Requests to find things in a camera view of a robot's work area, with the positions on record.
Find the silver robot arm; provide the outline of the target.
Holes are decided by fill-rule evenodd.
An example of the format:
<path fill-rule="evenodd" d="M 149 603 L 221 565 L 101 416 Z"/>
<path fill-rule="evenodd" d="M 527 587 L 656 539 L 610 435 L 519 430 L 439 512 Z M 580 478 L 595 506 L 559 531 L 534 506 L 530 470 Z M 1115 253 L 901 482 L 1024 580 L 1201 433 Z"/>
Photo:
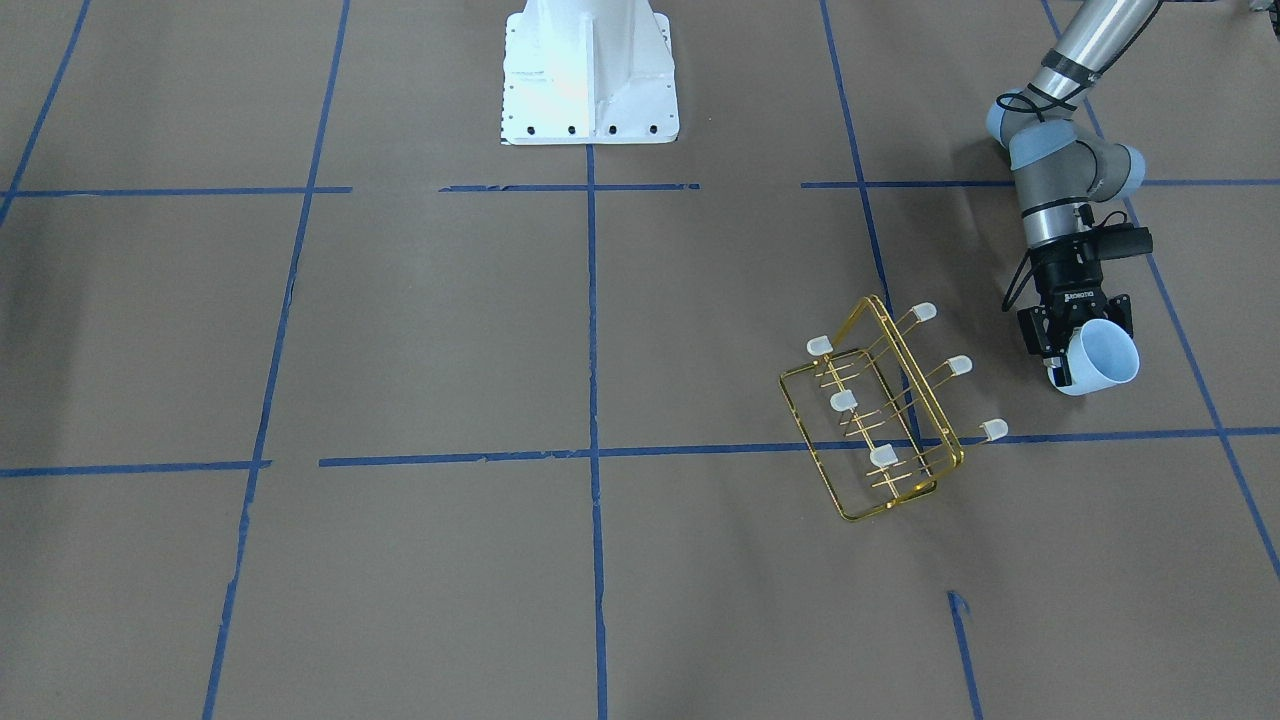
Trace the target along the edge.
<path fill-rule="evenodd" d="M 1129 199 L 1144 182 L 1142 152 L 1082 128 L 1075 114 L 1092 88 L 1140 37 L 1157 1 L 1085 1 L 1034 77 L 1001 94 L 986 118 L 1006 151 L 1027 251 L 1001 304 L 1011 311 L 1028 287 L 1036 305 L 1018 310 L 1029 355 L 1057 392 L 1079 397 L 1132 382 L 1140 357 L 1132 300 L 1107 295 L 1105 263 L 1153 252 L 1151 232 L 1097 205 Z"/>

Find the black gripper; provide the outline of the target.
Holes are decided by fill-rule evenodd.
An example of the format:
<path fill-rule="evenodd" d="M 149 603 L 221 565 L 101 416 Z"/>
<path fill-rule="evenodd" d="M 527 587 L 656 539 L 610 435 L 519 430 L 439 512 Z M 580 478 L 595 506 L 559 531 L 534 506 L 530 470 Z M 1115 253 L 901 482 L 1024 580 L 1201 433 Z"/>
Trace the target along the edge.
<path fill-rule="evenodd" d="M 1132 296 L 1107 299 L 1102 291 L 1101 243 L 1096 238 L 1057 240 L 1029 250 L 1039 304 L 1019 310 L 1018 325 L 1028 354 L 1042 359 L 1053 387 L 1071 384 L 1071 334 L 1062 334 L 1056 323 L 1105 318 L 1134 336 Z"/>

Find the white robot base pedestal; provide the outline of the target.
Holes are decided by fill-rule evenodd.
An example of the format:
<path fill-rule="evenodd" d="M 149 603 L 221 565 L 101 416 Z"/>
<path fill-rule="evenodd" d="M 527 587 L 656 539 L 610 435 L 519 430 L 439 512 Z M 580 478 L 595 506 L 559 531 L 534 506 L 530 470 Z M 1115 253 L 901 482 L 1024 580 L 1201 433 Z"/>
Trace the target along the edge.
<path fill-rule="evenodd" d="M 506 18 L 500 141 L 672 143 L 669 18 L 648 1 L 527 1 Z"/>

